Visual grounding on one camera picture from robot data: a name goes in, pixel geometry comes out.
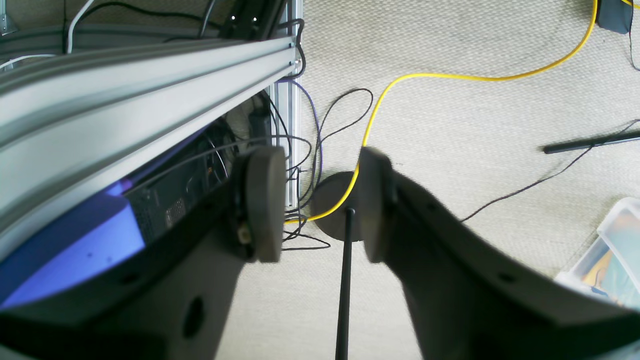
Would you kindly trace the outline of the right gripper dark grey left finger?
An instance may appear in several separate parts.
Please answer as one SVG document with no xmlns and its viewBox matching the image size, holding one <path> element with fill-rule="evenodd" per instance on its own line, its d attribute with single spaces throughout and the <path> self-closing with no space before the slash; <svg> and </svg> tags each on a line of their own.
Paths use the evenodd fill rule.
<svg viewBox="0 0 640 360">
<path fill-rule="evenodd" d="M 190 255 L 192 360 L 217 355 L 243 267 L 281 259 L 284 176 L 284 151 L 263 146 L 240 155 L 231 177 L 199 203 L 205 232 Z"/>
</svg>

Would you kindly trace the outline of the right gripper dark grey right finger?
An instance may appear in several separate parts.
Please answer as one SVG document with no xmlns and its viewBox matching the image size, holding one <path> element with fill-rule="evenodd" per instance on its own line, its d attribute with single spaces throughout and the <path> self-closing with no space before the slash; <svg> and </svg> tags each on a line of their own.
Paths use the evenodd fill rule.
<svg viewBox="0 0 640 360">
<path fill-rule="evenodd" d="M 359 153 L 359 235 L 402 285 L 425 360 L 627 360 L 639 313 L 581 294 L 466 227 L 384 153 Z"/>
</svg>

